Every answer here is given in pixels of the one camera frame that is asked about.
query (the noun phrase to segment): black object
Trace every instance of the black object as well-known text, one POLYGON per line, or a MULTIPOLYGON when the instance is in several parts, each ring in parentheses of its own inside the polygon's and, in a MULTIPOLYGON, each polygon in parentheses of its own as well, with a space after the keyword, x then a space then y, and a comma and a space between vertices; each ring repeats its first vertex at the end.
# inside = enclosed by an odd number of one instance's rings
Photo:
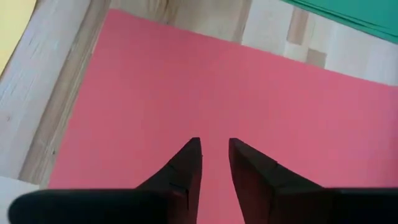
MULTIPOLYGON (((238 139, 229 162, 246 224, 396 223, 397 189, 328 189, 238 139)), ((196 223, 200 139, 191 139, 136 189, 41 190, 16 199, 12 224, 196 223)))
POLYGON ((12 224, 196 223, 201 146, 192 138, 136 189, 41 190, 17 198, 12 224))
POLYGON ((229 162, 246 224, 397 223, 397 189, 328 189, 238 139, 229 162))

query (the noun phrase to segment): light beige wood block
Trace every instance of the light beige wood block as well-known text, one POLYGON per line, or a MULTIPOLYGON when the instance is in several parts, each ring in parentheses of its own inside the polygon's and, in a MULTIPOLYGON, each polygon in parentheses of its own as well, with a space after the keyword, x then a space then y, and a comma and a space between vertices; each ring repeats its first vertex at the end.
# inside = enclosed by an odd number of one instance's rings
POLYGON ((184 0, 174 22, 176 27, 223 40, 239 41, 251 1, 184 0))
POLYGON ((283 55, 293 8, 280 0, 253 0, 242 44, 283 55))
POLYGON ((21 180, 43 187, 48 184, 63 132, 109 4, 109 0, 91 2, 30 145, 19 174, 21 180))
POLYGON ((41 1, 0 81, 0 175, 18 178, 89 0, 41 1))
POLYGON ((168 6, 164 0, 112 0, 110 8, 120 9, 132 15, 158 21, 166 12, 166 7, 173 7, 175 1, 170 0, 168 6))
POLYGON ((290 20, 287 41, 293 44, 301 45, 304 40, 304 34, 308 22, 309 12, 294 7, 292 19, 290 20))
POLYGON ((345 75, 398 85, 398 46, 336 24, 325 68, 345 75))
POLYGON ((299 62, 305 62, 307 60, 307 54, 308 54, 308 47, 286 42, 283 54, 284 57, 299 62))
POLYGON ((326 53, 329 50, 330 38, 337 23, 313 13, 311 13, 311 17, 313 18, 314 27, 309 47, 313 50, 326 53))
POLYGON ((320 68, 325 67, 326 54, 317 50, 308 49, 307 59, 305 60, 310 65, 315 65, 320 68))

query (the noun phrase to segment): green paper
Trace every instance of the green paper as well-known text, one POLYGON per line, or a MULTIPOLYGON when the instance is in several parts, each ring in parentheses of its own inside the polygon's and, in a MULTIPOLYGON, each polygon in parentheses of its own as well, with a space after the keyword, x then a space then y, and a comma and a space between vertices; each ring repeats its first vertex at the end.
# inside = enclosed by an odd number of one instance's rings
POLYGON ((398 43, 398 0, 284 0, 304 10, 398 43))

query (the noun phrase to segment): pink paper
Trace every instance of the pink paper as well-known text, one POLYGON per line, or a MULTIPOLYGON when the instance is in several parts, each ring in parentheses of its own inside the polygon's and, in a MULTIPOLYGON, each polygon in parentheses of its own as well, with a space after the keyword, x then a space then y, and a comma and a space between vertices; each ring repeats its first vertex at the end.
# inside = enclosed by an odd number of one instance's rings
POLYGON ((237 137, 325 187, 398 186, 398 89, 110 10, 51 188, 133 188, 201 137, 198 223, 243 223, 237 137))

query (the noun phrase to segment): wooden plank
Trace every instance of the wooden plank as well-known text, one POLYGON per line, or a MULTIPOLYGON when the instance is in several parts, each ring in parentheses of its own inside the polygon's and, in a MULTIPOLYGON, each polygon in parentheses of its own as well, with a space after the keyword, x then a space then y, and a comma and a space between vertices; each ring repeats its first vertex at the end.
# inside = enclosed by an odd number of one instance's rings
POLYGON ((289 32, 287 33, 287 41, 298 45, 303 44, 308 14, 309 12, 294 7, 289 32))
POLYGON ((0 82, 0 175, 18 178, 88 4, 38 3, 0 82))
POLYGON ((282 55, 293 8, 280 0, 253 0, 242 44, 282 55))
POLYGON ((86 64, 109 4, 110 0, 91 2, 32 141, 19 176, 21 180, 47 185, 86 64))
POLYGON ((336 24, 325 68, 353 77, 398 86, 398 45, 336 24))
POLYGON ((181 29, 241 42, 252 0, 113 0, 112 6, 181 29))
POLYGON ((317 50, 309 49, 306 62, 320 68, 325 67, 326 54, 317 50))

